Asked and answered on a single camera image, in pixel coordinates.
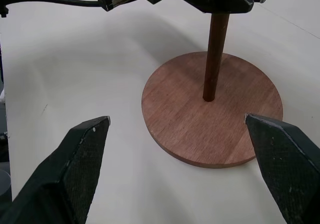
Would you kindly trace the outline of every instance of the white backdrop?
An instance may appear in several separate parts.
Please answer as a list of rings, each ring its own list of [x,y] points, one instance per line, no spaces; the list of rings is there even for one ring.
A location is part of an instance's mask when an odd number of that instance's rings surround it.
[[[226,53],[263,70],[284,121],[320,143],[320,0],[267,0],[232,15]],[[181,0],[111,12],[49,3],[9,6],[0,20],[12,193],[82,121],[111,116],[88,224],[284,223],[251,161],[203,169],[149,135],[141,95],[165,61],[207,48],[210,15]]]

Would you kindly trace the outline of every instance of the round wooden base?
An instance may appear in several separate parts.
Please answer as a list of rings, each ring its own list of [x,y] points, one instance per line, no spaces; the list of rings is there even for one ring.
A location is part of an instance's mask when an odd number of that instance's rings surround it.
[[[255,157],[245,113],[282,120],[282,102],[257,67],[224,54],[215,100],[202,98],[206,52],[169,60],[149,78],[142,94],[147,128],[166,152],[191,165],[224,168]]]

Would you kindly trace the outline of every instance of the black cable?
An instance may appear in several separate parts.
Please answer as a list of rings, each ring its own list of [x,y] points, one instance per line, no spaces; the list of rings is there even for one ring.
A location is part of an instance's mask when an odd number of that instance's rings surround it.
[[[61,5],[73,5],[81,7],[101,7],[98,1],[83,1],[83,0],[3,0],[3,4],[10,5],[21,2],[48,2]]]

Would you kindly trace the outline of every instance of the wooden dowel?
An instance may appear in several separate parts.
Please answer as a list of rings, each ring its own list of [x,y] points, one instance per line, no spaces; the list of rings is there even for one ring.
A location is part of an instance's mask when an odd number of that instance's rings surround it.
[[[228,28],[229,14],[211,16],[208,54],[205,68],[203,99],[213,101],[216,94],[216,85],[221,63],[221,57],[224,50],[226,33]]]

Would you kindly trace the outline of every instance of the wooden stand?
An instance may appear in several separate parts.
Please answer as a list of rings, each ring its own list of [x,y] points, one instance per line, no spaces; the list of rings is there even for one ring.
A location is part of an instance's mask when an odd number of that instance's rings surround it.
[[[208,52],[185,54],[160,66],[143,90],[142,111],[150,134],[170,155],[196,166],[223,168],[255,157],[245,113],[282,120],[283,108],[262,71],[222,54],[229,15],[212,15],[211,20]]]

